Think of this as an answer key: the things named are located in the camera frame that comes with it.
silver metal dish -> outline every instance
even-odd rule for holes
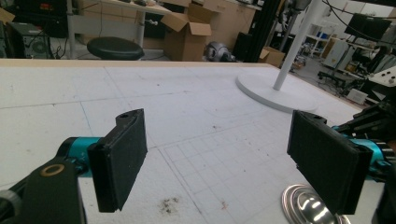
[[[285,216],[291,224],[350,224],[346,216],[333,215],[314,189],[292,185],[282,194]]]

brass circle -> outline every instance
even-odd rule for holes
[[[48,172],[48,170],[49,170],[49,169],[52,169],[52,168],[57,168],[57,169],[54,170],[54,171]],[[61,171],[63,171],[63,170],[64,170],[64,165],[63,165],[63,164],[53,164],[53,165],[47,166],[46,168],[42,169],[42,170],[40,171],[40,174],[41,174],[42,176],[52,176],[52,175],[57,175],[57,174],[59,174],[59,173],[60,173]]]

computer monitor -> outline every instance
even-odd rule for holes
[[[390,24],[391,21],[355,13],[346,27],[345,33],[377,42],[382,38]]]

white round base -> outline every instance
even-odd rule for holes
[[[274,109],[292,113],[293,110],[314,112],[317,104],[313,97],[298,85],[285,79],[280,91],[273,89],[279,70],[265,68],[262,74],[242,74],[236,85],[249,97]]]

black stool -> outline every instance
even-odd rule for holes
[[[136,61],[145,55],[139,45],[118,37],[96,37],[88,42],[87,50],[102,60]]]

